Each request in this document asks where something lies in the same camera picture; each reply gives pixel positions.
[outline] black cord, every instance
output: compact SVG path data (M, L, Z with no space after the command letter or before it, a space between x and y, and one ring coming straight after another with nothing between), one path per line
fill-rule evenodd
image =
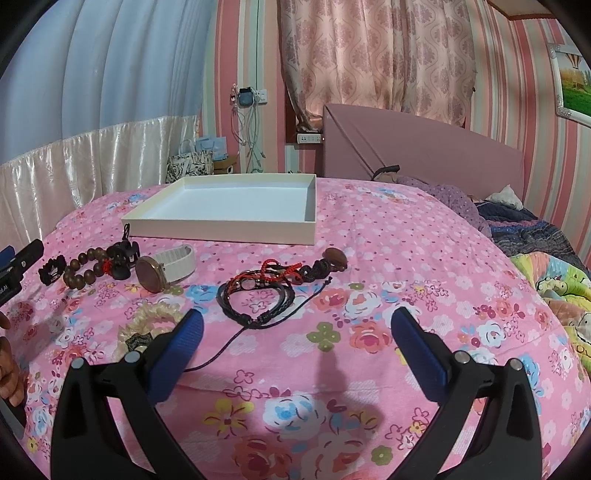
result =
M274 326L279 325L280 323L283 323L284 321L286 321L287 319L289 319L291 316L295 315L298 310L300 308L302 308L303 306L305 306L310 300L312 300L314 297L320 295L320 293L322 293L322 291L330 284L330 282L332 281L332 277L328 277L324 283L322 284L322 286L315 291L312 295L310 295L307 299L305 299L301 304L299 304L294 310L293 312L290 312L289 314L285 315L285 317L283 317L281 320L277 321L277 322L273 322L270 323L268 325L261 325L261 326L257 326L256 328L252 328L252 327L242 327L240 330L238 330L233 336L232 338L230 338L226 344L220 349L220 351L218 353L216 353L213 357L211 357L207 362L205 362L204 364L198 365L197 367L192 367L192 368L187 368L184 372L188 373L188 372L195 372L197 370L201 370L202 368L208 366L210 363L212 363L214 360L218 359L220 357L220 355L222 353L224 353L225 350L227 350L227 348L232 344L232 342L234 340L236 340L241 334L242 332L244 332L245 330L264 330L264 329L268 329Z

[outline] pink headboard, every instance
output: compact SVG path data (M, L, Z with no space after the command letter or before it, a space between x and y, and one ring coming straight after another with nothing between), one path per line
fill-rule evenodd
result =
M408 113L362 106L324 109L324 176L370 180L378 168L455 185L486 198L511 185L522 199L523 153L488 137Z

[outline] white tray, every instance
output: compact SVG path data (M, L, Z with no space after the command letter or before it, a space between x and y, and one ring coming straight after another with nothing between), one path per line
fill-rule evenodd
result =
M314 245L316 175L185 177L125 215L130 235Z

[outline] human hand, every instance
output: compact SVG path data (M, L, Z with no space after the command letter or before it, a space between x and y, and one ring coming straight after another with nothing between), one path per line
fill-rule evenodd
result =
M0 327L8 330L10 322L0 312ZM25 397L20 369L12 357L10 343L6 337L0 337L0 397L8 400L13 407L19 405Z

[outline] picture frame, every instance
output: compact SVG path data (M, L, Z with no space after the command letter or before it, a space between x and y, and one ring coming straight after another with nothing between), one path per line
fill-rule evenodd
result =
M577 47L548 44L556 114L591 127L591 69Z

